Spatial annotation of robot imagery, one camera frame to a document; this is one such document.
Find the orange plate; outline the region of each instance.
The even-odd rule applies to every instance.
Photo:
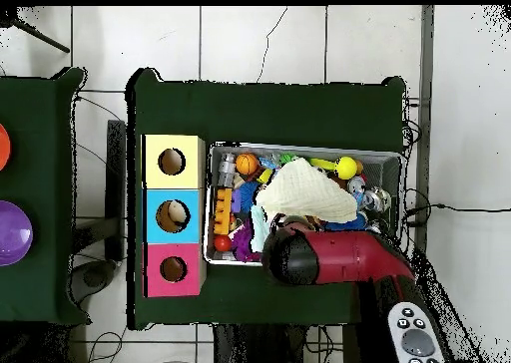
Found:
[[[11,155],[11,141],[9,135],[4,129],[4,126],[0,124],[0,171],[4,169],[9,161]]]

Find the white remote control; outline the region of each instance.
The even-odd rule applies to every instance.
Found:
[[[400,302],[392,307],[388,328],[399,363],[445,363],[429,319],[416,304]]]

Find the red ball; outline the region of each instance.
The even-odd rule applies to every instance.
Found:
[[[215,237],[215,249],[217,251],[231,250],[231,239],[227,235],[217,235]]]

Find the table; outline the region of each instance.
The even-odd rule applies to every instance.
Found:
[[[87,314],[70,300],[72,254],[71,110],[80,69],[52,79],[0,78],[0,124],[11,160],[0,172],[0,199],[22,207],[34,241],[18,263],[0,269],[0,319],[79,324]]]
[[[145,298],[142,294],[141,134],[181,134],[215,141],[401,152],[400,78],[381,85],[222,84],[163,82],[140,69],[127,85],[128,103],[128,325],[356,322],[352,284],[289,287],[260,267],[209,265],[199,296]]]

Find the purple bowl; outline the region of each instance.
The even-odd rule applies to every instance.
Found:
[[[20,261],[32,244],[30,219],[16,204],[0,200],[0,266]]]

